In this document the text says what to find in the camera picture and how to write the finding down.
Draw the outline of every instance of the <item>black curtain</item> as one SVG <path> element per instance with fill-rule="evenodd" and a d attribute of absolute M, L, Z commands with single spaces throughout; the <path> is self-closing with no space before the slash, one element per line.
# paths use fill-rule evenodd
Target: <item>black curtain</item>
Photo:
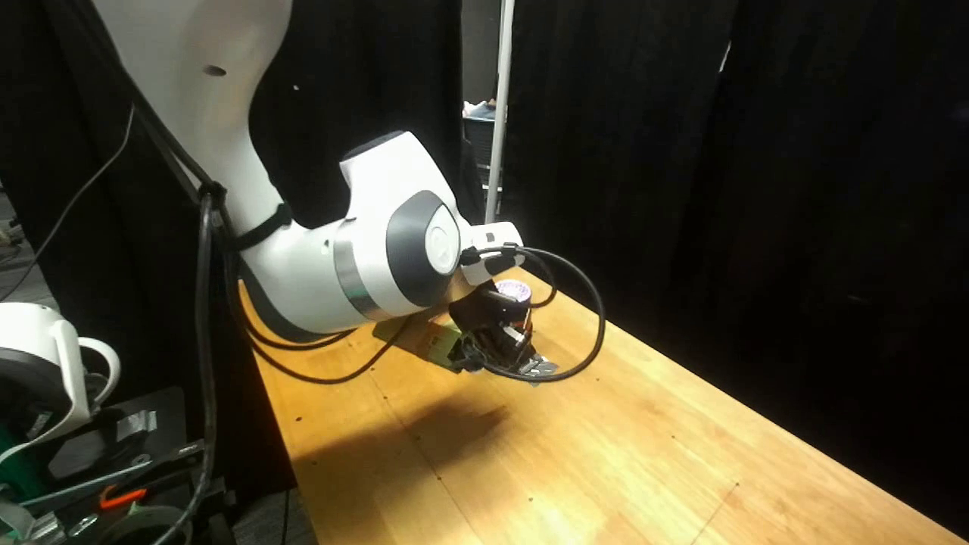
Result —
<path fill-rule="evenodd" d="M 4 3 L 0 55 L 0 180 L 39 243 L 116 152 L 130 96 L 58 0 Z M 251 112 L 257 152 L 296 219 L 343 219 L 349 194 L 335 162 L 403 129 L 460 188 L 460 3 L 296 0 Z M 125 159 L 42 256 L 42 273 L 61 312 L 119 349 L 125 380 L 116 399 L 182 386 L 189 425 L 199 433 L 193 251 L 198 210 L 138 129 Z M 290 472 L 220 298 L 212 312 L 220 475 L 246 506 L 290 485 Z"/>
<path fill-rule="evenodd" d="M 507 149 L 509 215 L 617 325 L 964 534 L 967 28 L 967 3 L 522 0 Z"/>

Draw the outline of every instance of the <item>white tube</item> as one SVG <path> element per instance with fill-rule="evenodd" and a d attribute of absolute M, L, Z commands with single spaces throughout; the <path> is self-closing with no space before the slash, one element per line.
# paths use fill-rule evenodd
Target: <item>white tube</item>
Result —
<path fill-rule="evenodd" d="M 499 44 L 497 44 L 497 103 L 493 103 L 485 223 L 491 223 L 497 219 L 497 194 L 499 194 L 499 176 L 504 176 L 504 146 L 507 146 L 507 124 L 509 124 L 509 79 L 513 79 L 513 25 L 515 25 L 515 0 L 504 0 L 504 25 L 499 25 Z"/>

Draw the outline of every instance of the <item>black cable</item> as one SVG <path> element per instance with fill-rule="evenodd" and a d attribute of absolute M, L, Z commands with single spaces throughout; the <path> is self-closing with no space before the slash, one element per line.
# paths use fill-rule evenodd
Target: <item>black cable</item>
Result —
<path fill-rule="evenodd" d="M 84 181 L 78 191 L 72 191 L 72 197 L 66 201 L 66 206 L 61 210 L 55 227 L 49 230 L 49 237 L 36 247 L 33 260 L 21 265 L 23 273 L 11 282 L 11 288 L 6 288 L 0 294 L 0 300 L 18 294 L 28 282 L 28 275 L 39 266 L 39 259 L 49 251 L 49 247 L 55 243 L 55 237 L 61 234 L 66 215 L 72 213 L 72 206 L 102 180 L 102 173 L 109 173 L 109 166 L 119 163 L 119 159 L 125 156 L 127 144 L 130 144 L 130 129 L 133 129 L 133 108 L 127 108 L 127 120 L 125 120 L 125 137 L 119 144 L 119 149 L 113 152 L 113 159 L 105 159 Z"/>
<path fill-rule="evenodd" d="M 251 331 L 246 327 L 249 325 L 249 317 L 246 317 L 246 308 L 242 308 L 242 300 L 238 300 L 238 288 L 236 288 L 236 282 L 238 282 L 238 256 L 233 251 L 233 247 L 231 247 L 231 239 L 226 239 L 226 247 L 220 247 L 225 250 L 225 300 L 226 300 L 226 306 L 231 306 L 231 316 L 233 316 L 233 320 L 236 320 L 236 331 L 238 331 L 238 335 L 249 343 L 249 349 L 256 352 L 256 354 L 260 354 L 274 370 L 279 370 L 279 373 L 285 373 L 285 375 L 290 375 L 290 380 L 296 380 L 296 383 L 309 383 L 309 386 L 346 386 L 346 383 L 353 383 L 353 380 L 359 380 L 359 375 L 365 375 L 367 370 L 374 370 L 388 352 L 391 352 L 391 346 L 403 335 L 403 331 L 409 327 L 409 320 L 403 320 L 401 325 L 401 331 L 367 361 L 367 363 L 361 363 L 359 370 L 353 370 L 349 375 L 307 375 L 307 373 L 296 373 L 296 370 L 290 370 L 290 368 L 285 368 L 282 361 L 277 361 L 274 354 L 266 354 L 266 349 L 251 335 Z"/>
<path fill-rule="evenodd" d="M 541 282 L 552 284 L 547 298 L 538 300 L 538 304 L 531 304 L 531 308 L 541 308 L 541 306 L 552 306 L 552 300 L 557 298 L 557 282 L 554 282 L 554 273 L 547 270 L 547 265 L 538 259 L 538 256 L 528 256 L 528 260 L 532 260 L 541 273 Z"/>
<path fill-rule="evenodd" d="M 279 541 L 285 545 L 290 537 L 290 491 L 282 491 L 282 537 Z"/>
<path fill-rule="evenodd" d="M 198 515 L 204 495 L 212 482 L 214 467 L 214 441 L 217 441 L 217 404 L 214 404 L 214 368 L 212 368 L 212 215 L 214 194 L 199 194 L 199 250 L 198 250 L 198 275 L 193 275 L 193 343 L 199 361 L 199 389 L 204 389 L 204 469 L 199 482 L 182 510 L 179 522 L 157 540 L 157 545 L 171 541 L 182 528 Z"/>
<path fill-rule="evenodd" d="M 285 368 L 282 361 L 277 361 L 274 354 L 266 354 L 256 341 L 251 341 L 251 349 L 274 368 L 279 370 L 282 375 L 290 375 L 296 383 L 309 383 L 309 386 L 349 386 L 354 380 L 361 380 L 365 373 L 369 373 L 388 352 L 391 346 L 403 335 L 403 331 L 409 327 L 413 320 L 403 320 L 393 335 L 367 361 L 361 363 L 359 370 L 346 373 L 346 375 L 307 375 L 307 373 L 296 373 L 290 368 Z"/>
<path fill-rule="evenodd" d="M 246 317 L 249 335 L 256 335 L 260 346 L 270 346 L 270 349 L 279 349 L 279 352 L 318 352 L 318 349 L 335 346 L 335 343 L 343 343 L 346 335 L 354 333 L 354 331 L 343 331 L 343 333 L 332 333 L 332 335 L 321 335 L 321 341 L 316 341 L 316 343 L 279 343 L 279 341 L 264 335 L 264 333 L 249 320 L 246 312 L 242 312 L 242 317 Z"/>
<path fill-rule="evenodd" d="M 567 259 L 560 259 L 560 256 L 554 256 L 554 251 L 531 250 L 531 247 L 525 247 L 525 250 L 504 250 L 504 251 L 509 251 L 509 256 L 525 256 L 525 259 L 538 256 L 538 259 L 546 259 L 546 260 L 554 260 L 554 265 L 573 270 L 573 275 L 583 278 L 583 284 L 592 292 L 595 308 L 596 308 L 596 316 L 601 316 L 601 325 L 596 325 L 595 349 L 592 349 L 576 368 L 569 368 L 569 370 L 564 370 L 564 373 L 554 373 L 554 375 L 525 375 L 525 373 L 513 373 L 513 370 L 504 370 L 504 368 L 491 368 L 488 361 L 485 361 L 485 370 L 491 370 L 491 373 L 497 373 L 497 375 L 507 375 L 507 380 L 515 380 L 515 383 L 528 383 L 528 386 L 567 383 L 567 380 L 586 373 L 586 370 L 601 357 L 602 343 L 607 343 L 607 304 L 602 304 L 601 288 L 586 275 L 586 270 L 579 270 L 573 260 L 567 260 Z"/>
<path fill-rule="evenodd" d="M 140 120 L 151 144 L 164 152 L 164 162 L 172 166 L 172 176 L 182 181 L 186 194 L 198 201 L 198 184 L 214 184 L 214 180 L 186 152 L 186 146 L 172 137 L 172 131 L 157 118 L 133 77 L 125 70 L 122 55 L 102 25 L 102 19 L 95 12 L 95 3 L 55 3 L 72 10 L 72 22 L 78 25 L 81 36 L 100 53 L 97 58 L 102 66 L 119 79 L 125 95 L 130 96 L 133 108 L 140 112 Z"/>

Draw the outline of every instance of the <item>wooden table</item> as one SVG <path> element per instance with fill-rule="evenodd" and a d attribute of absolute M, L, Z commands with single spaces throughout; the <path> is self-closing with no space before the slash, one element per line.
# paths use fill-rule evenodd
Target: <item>wooden table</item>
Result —
<path fill-rule="evenodd" d="M 343 389 L 260 361 L 321 541 L 959 541 L 617 327 L 586 375 L 531 389 L 418 357 L 442 325 L 409 325 Z M 384 331 L 285 363 L 335 375 Z M 573 300 L 535 312 L 541 354 L 592 341 Z"/>

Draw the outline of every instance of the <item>white object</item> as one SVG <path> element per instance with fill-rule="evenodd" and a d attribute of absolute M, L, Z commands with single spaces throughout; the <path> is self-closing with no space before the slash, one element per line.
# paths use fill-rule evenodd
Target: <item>white object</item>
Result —
<path fill-rule="evenodd" d="M 8 462 L 11 456 L 66 436 L 90 421 L 90 404 L 84 391 L 84 363 L 81 363 L 81 349 L 97 352 L 109 370 L 105 386 L 95 395 L 95 411 L 102 406 L 113 391 L 119 389 L 122 380 L 122 357 L 116 349 L 109 349 L 100 341 L 78 335 L 71 320 L 65 320 L 55 308 L 49 306 L 33 306 L 33 304 L 0 304 L 0 349 L 11 354 L 23 354 L 28 361 L 52 363 L 61 370 L 61 389 L 71 399 L 66 415 L 39 415 L 33 436 L 28 441 L 6 450 L 0 456 L 0 465 Z"/>
<path fill-rule="evenodd" d="M 282 197 L 251 146 L 249 108 L 287 34 L 290 0 L 95 0 L 95 10 L 156 115 L 226 188 L 236 237 L 274 219 Z M 290 221 L 242 251 L 249 294 L 285 341 L 460 294 L 452 275 L 463 273 L 459 259 L 472 237 L 423 146 L 396 135 L 339 171 L 353 188 L 346 219 L 318 230 Z"/>
<path fill-rule="evenodd" d="M 497 103 L 493 103 L 485 223 L 497 221 L 497 194 L 504 191 L 509 86 L 513 86 L 513 31 L 515 31 L 515 0 L 504 0 L 504 25 L 497 40 Z"/>

